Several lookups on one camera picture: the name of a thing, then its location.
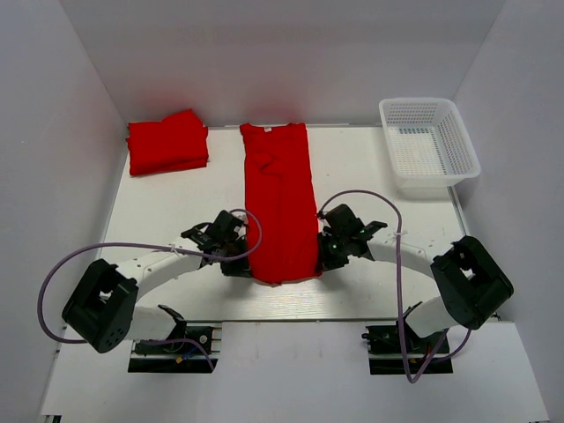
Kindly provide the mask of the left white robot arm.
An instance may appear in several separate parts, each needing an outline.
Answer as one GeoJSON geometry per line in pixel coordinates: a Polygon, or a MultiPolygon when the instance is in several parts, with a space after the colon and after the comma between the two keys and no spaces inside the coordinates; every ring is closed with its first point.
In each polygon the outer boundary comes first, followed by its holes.
{"type": "Polygon", "coordinates": [[[210,225],[197,225],[162,249],[121,263],[99,259],[86,269],[63,308],[63,320],[95,351],[107,353],[123,340],[181,349],[186,321],[165,305],[142,306],[138,301],[182,275],[220,263],[246,264],[244,211],[221,211],[210,225]]]}

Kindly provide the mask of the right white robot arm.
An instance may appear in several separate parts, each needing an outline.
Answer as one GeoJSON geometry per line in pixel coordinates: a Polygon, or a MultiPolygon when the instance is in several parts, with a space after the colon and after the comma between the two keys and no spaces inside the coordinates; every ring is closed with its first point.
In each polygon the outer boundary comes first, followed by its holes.
{"type": "Polygon", "coordinates": [[[404,313],[397,330],[399,344],[416,352],[431,335],[460,325],[479,329],[515,292],[500,266],[475,237],[466,235],[442,255],[431,257],[422,247],[397,243],[389,234],[376,239],[387,225],[380,221],[364,224],[346,205],[320,211],[325,222],[317,235],[320,272],[340,269],[351,256],[372,262],[397,264],[434,280],[439,295],[422,301],[404,313]]]}

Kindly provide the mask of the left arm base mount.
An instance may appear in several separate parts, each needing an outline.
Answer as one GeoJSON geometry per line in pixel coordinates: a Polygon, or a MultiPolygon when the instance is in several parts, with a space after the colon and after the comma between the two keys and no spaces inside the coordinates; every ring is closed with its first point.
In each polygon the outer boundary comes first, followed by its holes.
{"type": "Polygon", "coordinates": [[[139,306],[128,333],[131,374],[210,374],[221,349],[219,323],[194,323],[166,305],[139,306]]]}

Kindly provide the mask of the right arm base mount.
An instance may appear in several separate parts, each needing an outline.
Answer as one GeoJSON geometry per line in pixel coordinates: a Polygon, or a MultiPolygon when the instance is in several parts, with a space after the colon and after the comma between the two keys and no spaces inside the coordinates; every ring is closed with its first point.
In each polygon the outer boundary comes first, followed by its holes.
{"type": "MultiPolygon", "coordinates": [[[[405,335],[408,365],[412,376],[417,374],[437,344],[440,347],[424,374],[447,375],[453,373],[451,359],[443,359],[450,353],[449,341],[445,339],[440,342],[440,332],[435,332],[426,338],[418,338],[409,328],[405,328],[405,335]]],[[[367,326],[361,337],[367,346],[371,375],[404,374],[399,329],[396,323],[367,326]]]]}

